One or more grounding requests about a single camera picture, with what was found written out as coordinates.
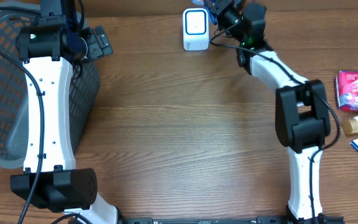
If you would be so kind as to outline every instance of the pink package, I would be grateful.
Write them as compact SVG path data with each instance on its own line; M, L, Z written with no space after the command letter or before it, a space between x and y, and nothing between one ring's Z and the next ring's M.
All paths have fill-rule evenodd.
M336 103L340 110L358 111L358 72L343 72L335 78Z

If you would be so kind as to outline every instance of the white plastic casing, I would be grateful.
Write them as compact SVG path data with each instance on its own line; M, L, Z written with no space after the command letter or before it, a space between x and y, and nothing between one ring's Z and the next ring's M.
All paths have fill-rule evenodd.
M274 59L280 63L293 77L305 82L305 77L299 76L290 68L288 68L277 56L274 51L265 51L262 55ZM250 59L250 71L253 76L264 82L274 93L276 89L285 86L297 86L298 84L292 81L284 71L276 64L260 57L253 56ZM310 147L302 150L301 154L297 154L293 149L287 147L288 156L290 158L290 172L291 172L291 197L288 201L288 207L295 218L304 218L305 220L312 218L311 202L310 202L310 160L311 156L318 150L318 147ZM319 196L319 168L320 160L323 152L320 152L314 158L313 163L313 198L314 198L314 215L323 212Z
M183 12L183 48L206 50L209 46L209 19L206 9L193 8Z
M45 137L42 172L53 171L55 165L62 165L64 170L75 169L75 159L70 141L70 124L68 118L68 94L73 66L63 57L53 62L51 57L30 59L24 67L37 81L41 91L45 110ZM29 167L37 171L40 145L40 108L34 84L26 76L29 93L29 142L23 169Z
M288 156L290 158L291 172L291 197L288 201L288 207L295 218L304 218L308 220L312 218L311 202L310 202L310 160L311 156L318 151L318 147L311 147L302 150L301 154L297 154L293 149L287 147ZM314 157L313 169L313 202L314 215L323 213L319 195L319 172L320 160L323 152L319 152Z
M117 209L109 205L98 193L96 200L88 210L80 208L66 209L64 214L79 213L88 219L91 223L97 224L116 224L118 221Z

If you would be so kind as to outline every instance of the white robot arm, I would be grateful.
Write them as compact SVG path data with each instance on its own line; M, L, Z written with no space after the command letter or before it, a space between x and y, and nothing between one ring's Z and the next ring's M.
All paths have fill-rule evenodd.
M45 141L44 159L41 172L50 174L61 166L61 170L75 170L75 158L70 141L70 126L68 119L68 97L70 82L73 76L73 66L64 58L52 61L51 57L32 58L24 67L33 75L41 90L45 108ZM37 171L40 113L38 97L31 80L27 77L29 92L29 145L24 161L24 171ZM89 209L68 208L65 214L79 213L91 223L117 223L117 209L109 205L99 193Z
M302 83L308 81L305 77L297 75L288 68L274 51L265 51L261 52L261 54L282 64L298 81ZM250 58L250 70L253 76L264 82L273 92L285 86L298 86L276 64L257 55ZM318 146L313 146L303 149L302 153L298 154L291 147L287 147L291 173L291 197L288 201L288 208L296 219L309 220L312 218L309 198L310 158L318 150ZM319 197L319 164L322 153L319 152L314 158L312 167L314 210L316 214L323 213Z

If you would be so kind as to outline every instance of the gray mesh basket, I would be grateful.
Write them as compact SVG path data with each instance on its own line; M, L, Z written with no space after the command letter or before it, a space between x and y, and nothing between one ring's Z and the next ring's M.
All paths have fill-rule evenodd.
M3 2L0 6L40 9L39 5L20 2ZM16 36L21 27L29 26L34 19L33 14L0 11L0 49L17 58ZM96 65L84 64L82 76L72 80L70 86L70 137L74 151L98 90L99 73ZM13 169L23 165L28 135L29 109L25 75L0 56L0 167Z

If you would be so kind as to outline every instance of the white plug adapter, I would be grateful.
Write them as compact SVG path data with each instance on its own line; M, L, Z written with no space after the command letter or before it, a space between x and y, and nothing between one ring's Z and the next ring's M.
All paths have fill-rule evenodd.
M209 46L208 12L202 8L183 12L183 47L185 50L206 50Z

